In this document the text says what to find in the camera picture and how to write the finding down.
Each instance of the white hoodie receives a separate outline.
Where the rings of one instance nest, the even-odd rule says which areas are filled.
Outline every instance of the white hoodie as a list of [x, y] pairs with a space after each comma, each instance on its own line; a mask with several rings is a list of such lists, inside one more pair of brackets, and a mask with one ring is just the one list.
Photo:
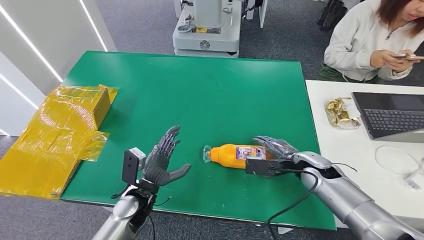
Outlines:
[[324, 62], [328, 66], [358, 81], [368, 81], [376, 75], [385, 80], [398, 80], [411, 72], [412, 67], [393, 74], [388, 66], [375, 68], [370, 65], [371, 54], [376, 50], [400, 53], [410, 49], [415, 52], [424, 41], [424, 31], [410, 37], [409, 30], [414, 26], [413, 22], [390, 33], [388, 26], [377, 15], [381, 2], [363, 1], [347, 12], [337, 24], [325, 50]]

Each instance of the gray carpet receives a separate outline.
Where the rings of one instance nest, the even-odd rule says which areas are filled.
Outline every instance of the gray carpet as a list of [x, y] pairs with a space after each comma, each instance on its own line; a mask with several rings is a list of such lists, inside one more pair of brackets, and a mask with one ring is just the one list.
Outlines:
[[[176, 24], [171, 0], [97, 0], [104, 21], [120, 52], [173, 54], [172, 32]], [[300, 61], [306, 79], [320, 69], [331, 33], [315, 24], [324, 4], [310, 0], [269, 0], [264, 29], [257, 13], [244, 21], [240, 34], [240, 57]], [[417, 54], [424, 55], [424, 49]], [[424, 86], [424, 63], [406, 79], [389, 84]], [[0, 158], [15, 138], [0, 136]], [[86, 240], [96, 233], [109, 212], [98, 206], [0, 196], [0, 239]], [[265, 240], [265, 225], [221, 221], [170, 214], [152, 214], [158, 240]], [[147, 223], [137, 239], [151, 239]], [[353, 240], [350, 230], [295, 229], [282, 240]]]

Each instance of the woman's hand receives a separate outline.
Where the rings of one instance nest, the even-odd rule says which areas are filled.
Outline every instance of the woman's hand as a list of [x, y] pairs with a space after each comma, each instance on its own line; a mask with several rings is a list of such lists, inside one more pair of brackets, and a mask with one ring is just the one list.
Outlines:
[[[407, 49], [402, 51], [403, 54], [407, 56], [414, 56], [414, 52]], [[389, 68], [393, 69], [396, 73], [401, 73], [408, 70], [412, 65], [419, 63], [420, 60], [408, 60], [402, 59], [400, 62], [388, 62], [387, 65]]]
[[373, 51], [369, 63], [374, 68], [382, 68], [389, 64], [401, 64], [402, 60], [396, 59], [396, 53], [389, 50]]

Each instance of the woman's hair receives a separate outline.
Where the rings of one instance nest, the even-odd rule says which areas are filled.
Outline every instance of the woman's hair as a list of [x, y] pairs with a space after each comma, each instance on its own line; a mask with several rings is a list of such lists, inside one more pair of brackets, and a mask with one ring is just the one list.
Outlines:
[[[381, 6], [377, 12], [378, 16], [383, 23], [390, 25], [411, 1], [412, 0], [382, 0]], [[415, 22], [415, 26], [409, 32], [411, 37], [415, 37], [424, 30], [424, 17], [417, 18], [413, 22]]]

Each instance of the orange bottle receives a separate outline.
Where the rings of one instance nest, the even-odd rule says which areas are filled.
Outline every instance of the orange bottle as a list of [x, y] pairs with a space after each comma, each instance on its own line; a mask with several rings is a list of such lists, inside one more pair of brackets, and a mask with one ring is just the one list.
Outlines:
[[212, 161], [228, 168], [245, 169], [246, 159], [250, 156], [264, 160], [274, 158], [263, 146], [225, 144], [214, 148], [206, 145], [203, 148], [203, 162]]

